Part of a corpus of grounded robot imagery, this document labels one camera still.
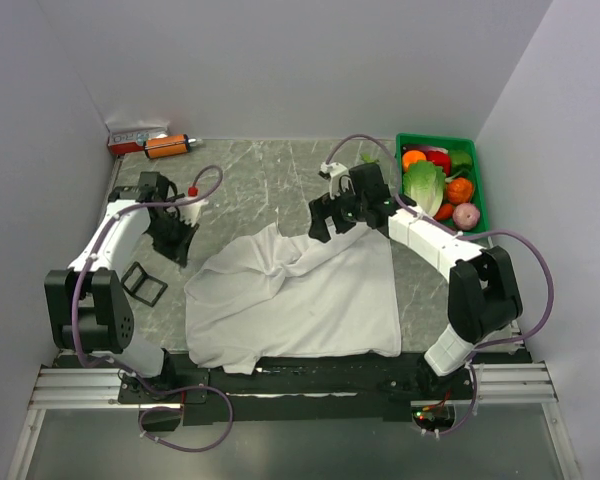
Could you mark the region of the white t-shirt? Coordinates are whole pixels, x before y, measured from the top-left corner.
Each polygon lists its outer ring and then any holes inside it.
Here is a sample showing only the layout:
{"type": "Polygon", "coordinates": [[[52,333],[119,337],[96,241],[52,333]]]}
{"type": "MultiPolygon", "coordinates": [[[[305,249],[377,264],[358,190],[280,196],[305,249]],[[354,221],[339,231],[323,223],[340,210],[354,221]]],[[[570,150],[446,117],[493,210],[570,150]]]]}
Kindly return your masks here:
{"type": "Polygon", "coordinates": [[[264,357],[402,350],[390,242],[364,224],[327,243],[270,224],[186,283],[186,343],[203,368],[251,374],[264,357]]]}

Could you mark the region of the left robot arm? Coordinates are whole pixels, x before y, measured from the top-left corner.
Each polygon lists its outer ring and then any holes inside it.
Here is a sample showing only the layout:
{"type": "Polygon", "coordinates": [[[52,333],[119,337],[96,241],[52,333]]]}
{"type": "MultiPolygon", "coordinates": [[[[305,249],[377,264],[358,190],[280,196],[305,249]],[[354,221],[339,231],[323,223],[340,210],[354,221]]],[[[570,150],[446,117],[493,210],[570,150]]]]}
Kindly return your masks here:
{"type": "Polygon", "coordinates": [[[104,217],[83,252],[44,281],[52,338],[63,350],[81,351],[90,365],[105,360],[125,365],[142,376],[142,390],[157,402],[171,399],[178,388],[168,353],[135,329],[127,287],[132,274],[140,283],[153,281],[132,253],[141,236],[154,250],[187,264],[188,250],[199,227],[203,203],[191,185],[181,193],[158,172],[143,172],[133,186],[117,186],[108,195],[104,217]]]}

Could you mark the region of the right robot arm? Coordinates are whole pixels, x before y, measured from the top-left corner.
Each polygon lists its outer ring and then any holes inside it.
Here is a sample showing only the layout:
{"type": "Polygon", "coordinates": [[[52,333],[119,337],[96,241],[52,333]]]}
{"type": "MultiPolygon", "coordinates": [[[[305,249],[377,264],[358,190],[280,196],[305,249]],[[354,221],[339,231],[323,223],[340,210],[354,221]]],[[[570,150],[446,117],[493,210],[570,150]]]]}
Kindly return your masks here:
{"type": "Polygon", "coordinates": [[[424,396],[441,397],[452,385],[451,374],[474,348],[522,313],[509,254],[500,247],[487,249],[462,240],[435,225],[410,197],[392,196],[375,163],[349,169],[324,162],[319,175],[329,182],[329,191],[309,203],[310,238],[329,242],[328,220],[336,234],[363,223],[415,252],[447,281],[448,325],[425,352],[425,366],[416,376],[424,396]]]}

